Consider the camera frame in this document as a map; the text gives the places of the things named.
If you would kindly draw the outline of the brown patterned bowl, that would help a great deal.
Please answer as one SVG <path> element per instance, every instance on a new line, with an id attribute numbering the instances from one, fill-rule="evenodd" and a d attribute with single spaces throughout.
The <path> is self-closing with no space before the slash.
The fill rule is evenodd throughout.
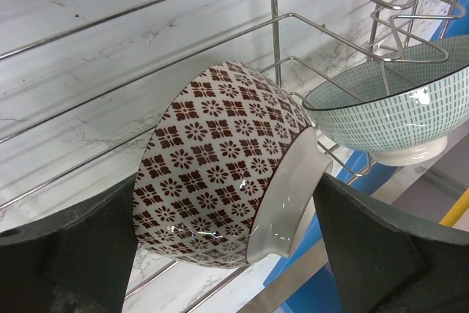
<path id="1" fill-rule="evenodd" d="M 173 99 L 149 139 L 133 189 L 136 237 L 209 268 L 291 257 L 332 166 L 287 92 L 242 62 L 218 63 Z"/>

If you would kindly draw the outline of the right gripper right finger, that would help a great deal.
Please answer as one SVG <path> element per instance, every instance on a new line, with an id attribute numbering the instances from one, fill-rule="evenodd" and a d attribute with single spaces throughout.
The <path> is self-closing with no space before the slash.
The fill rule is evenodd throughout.
<path id="1" fill-rule="evenodd" d="M 329 174 L 313 193 L 344 312 L 467 312 L 468 233 Z"/>

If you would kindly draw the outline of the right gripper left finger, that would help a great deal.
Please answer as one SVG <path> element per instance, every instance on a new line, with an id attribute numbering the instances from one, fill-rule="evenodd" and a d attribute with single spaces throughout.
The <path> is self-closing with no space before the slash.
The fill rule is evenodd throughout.
<path id="1" fill-rule="evenodd" d="M 138 241 L 134 176 L 1 232 L 2 312 L 120 312 Z"/>

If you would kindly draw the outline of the green glass bowl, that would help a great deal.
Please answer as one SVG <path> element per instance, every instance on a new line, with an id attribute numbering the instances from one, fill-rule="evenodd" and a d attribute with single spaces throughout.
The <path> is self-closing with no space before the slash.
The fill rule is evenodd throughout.
<path id="1" fill-rule="evenodd" d="M 330 140 L 378 163 L 429 160 L 468 120 L 468 36 L 364 62 L 311 90 L 302 104 Z"/>

